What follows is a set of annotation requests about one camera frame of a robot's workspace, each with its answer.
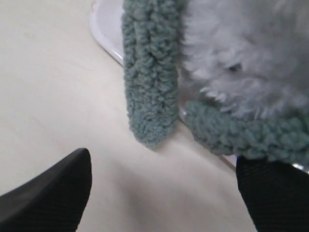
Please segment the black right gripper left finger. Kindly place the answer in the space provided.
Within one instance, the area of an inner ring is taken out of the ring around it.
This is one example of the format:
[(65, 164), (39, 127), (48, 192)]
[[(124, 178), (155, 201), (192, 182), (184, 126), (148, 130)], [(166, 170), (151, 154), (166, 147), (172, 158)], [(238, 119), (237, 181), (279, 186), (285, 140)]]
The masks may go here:
[(91, 156), (79, 148), (1, 195), (2, 232), (75, 232), (92, 188)]

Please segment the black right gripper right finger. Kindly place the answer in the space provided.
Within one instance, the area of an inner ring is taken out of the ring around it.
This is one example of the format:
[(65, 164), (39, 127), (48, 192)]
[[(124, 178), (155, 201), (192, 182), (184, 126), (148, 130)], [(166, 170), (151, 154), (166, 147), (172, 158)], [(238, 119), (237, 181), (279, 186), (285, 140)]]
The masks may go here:
[(309, 230), (309, 175), (294, 166), (239, 157), (238, 189), (259, 232)]

